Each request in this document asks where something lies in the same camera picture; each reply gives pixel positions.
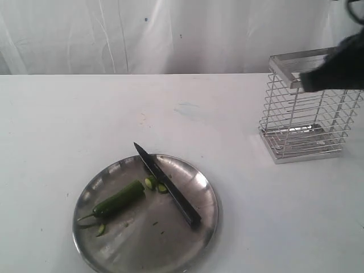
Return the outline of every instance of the white backdrop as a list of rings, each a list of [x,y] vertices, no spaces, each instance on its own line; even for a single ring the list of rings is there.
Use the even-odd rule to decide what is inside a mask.
[[[0,0],[0,73],[241,73],[336,45],[344,0]],[[356,3],[357,11],[364,11]]]

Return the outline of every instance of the metal wire basket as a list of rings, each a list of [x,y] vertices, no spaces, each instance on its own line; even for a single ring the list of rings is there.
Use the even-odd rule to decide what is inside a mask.
[[[272,56],[259,131],[276,164],[340,156],[357,115],[360,90],[305,93],[298,72],[319,66],[333,48]]]

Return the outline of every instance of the knife handle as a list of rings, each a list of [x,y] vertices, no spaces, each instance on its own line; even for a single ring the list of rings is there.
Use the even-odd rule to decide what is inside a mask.
[[[191,203],[188,202],[188,200],[183,196],[183,194],[177,189],[174,183],[167,176],[162,179],[162,182],[168,189],[170,195],[173,197],[178,208],[181,210],[187,223],[192,228],[196,228],[201,222],[201,216],[199,215],[199,213],[191,205]]]

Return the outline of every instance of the stainless steel utensil holder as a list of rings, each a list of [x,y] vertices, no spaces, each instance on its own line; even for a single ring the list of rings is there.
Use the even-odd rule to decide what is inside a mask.
[[[305,93],[298,72],[319,66],[333,48],[271,56],[259,132],[276,164],[338,157],[357,115],[360,90]]]

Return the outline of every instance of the knife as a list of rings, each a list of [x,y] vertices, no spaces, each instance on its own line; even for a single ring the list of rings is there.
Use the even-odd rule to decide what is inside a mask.
[[[201,216],[194,209],[194,207],[188,202],[188,200],[182,195],[182,193],[177,189],[174,183],[169,179],[169,177],[159,168],[155,163],[151,155],[149,155],[141,146],[134,142],[134,146],[138,151],[140,157],[142,158],[144,164],[155,176],[157,181],[163,183],[168,189],[169,193],[173,197],[177,207],[182,212],[187,223],[192,227],[196,228],[201,222]]]

